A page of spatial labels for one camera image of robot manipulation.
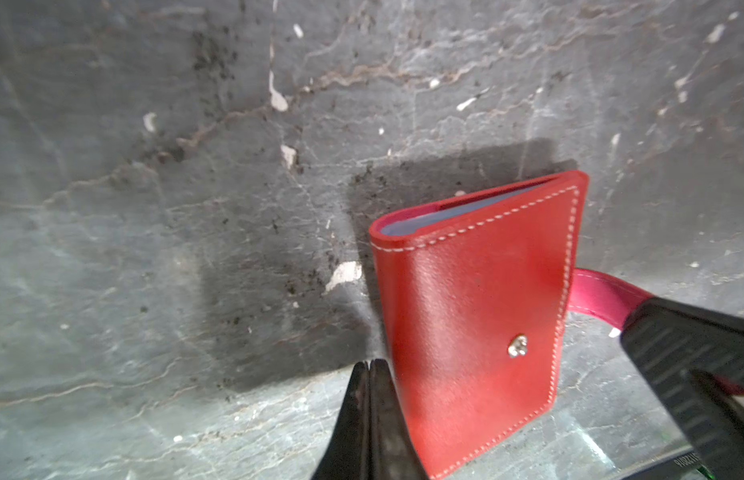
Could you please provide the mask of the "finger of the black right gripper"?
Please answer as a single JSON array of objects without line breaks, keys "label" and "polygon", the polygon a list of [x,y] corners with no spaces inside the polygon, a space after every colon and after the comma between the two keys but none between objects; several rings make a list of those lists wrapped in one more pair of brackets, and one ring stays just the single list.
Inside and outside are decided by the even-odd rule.
[{"label": "finger of the black right gripper", "polygon": [[744,479],[744,318],[653,298],[620,344],[717,479]]}]

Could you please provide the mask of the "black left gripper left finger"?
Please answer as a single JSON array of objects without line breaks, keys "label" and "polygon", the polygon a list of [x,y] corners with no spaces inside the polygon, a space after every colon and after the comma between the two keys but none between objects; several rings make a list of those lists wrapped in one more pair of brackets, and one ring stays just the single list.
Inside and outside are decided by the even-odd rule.
[{"label": "black left gripper left finger", "polygon": [[369,478],[369,374],[367,362],[354,366],[329,444],[312,479]]}]

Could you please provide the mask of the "red leather card holder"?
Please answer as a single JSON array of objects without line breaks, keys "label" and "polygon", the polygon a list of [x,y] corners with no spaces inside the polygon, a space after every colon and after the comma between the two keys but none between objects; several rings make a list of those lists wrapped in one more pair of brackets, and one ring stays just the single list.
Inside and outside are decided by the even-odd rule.
[{"label": "red leather card holder", "polygon": [[649,293],[576,265],[588,176],[389,213],[369,234],[397,391],[442,479],[548,412],[569,313],[622,329]]}]

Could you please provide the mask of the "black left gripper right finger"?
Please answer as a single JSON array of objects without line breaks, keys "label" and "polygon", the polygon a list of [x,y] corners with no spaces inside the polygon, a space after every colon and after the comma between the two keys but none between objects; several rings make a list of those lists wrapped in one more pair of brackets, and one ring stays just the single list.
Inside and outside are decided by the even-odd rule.
[{"label": "black left gripper right finger", "polygon": [[412,443],[387,361],[370,365],[370,479],[427,480]]}]

